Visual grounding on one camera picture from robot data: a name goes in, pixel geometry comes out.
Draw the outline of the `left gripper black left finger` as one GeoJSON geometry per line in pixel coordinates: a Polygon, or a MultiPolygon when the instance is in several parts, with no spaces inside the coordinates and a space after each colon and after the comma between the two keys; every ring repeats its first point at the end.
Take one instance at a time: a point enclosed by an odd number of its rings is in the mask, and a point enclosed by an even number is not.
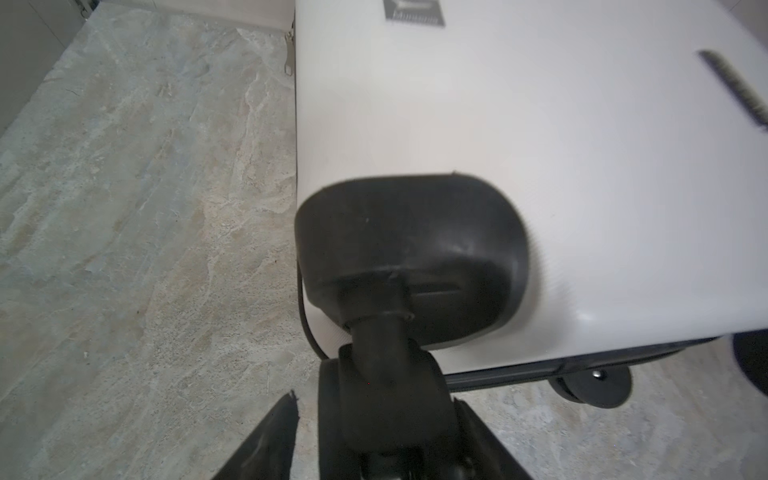
{"type": "Polygon", "coordinates": [[[288,480],[299,422],[295,393],[283,395],[213,480],[288,480]]]}

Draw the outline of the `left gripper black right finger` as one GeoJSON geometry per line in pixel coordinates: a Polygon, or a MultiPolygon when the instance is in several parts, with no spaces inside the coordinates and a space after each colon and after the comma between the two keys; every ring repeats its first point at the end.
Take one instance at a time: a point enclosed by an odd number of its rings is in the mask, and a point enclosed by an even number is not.
{"type": "Polygon", "coordinates": [[[456,400],[455,411],[471,479],[533,479],[467,402],[456,400]]]}

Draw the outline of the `black and white suitcase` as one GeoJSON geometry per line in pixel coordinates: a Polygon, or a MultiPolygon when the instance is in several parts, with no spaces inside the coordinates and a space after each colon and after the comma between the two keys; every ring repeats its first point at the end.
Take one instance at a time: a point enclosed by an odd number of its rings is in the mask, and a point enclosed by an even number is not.
{"type": "Polygon", "coordinates": [[[722,336],[767,387],[767,50],[716,1],[299,1],[324,479],[471,479],[456,393],[610,409],[722,336]]]}

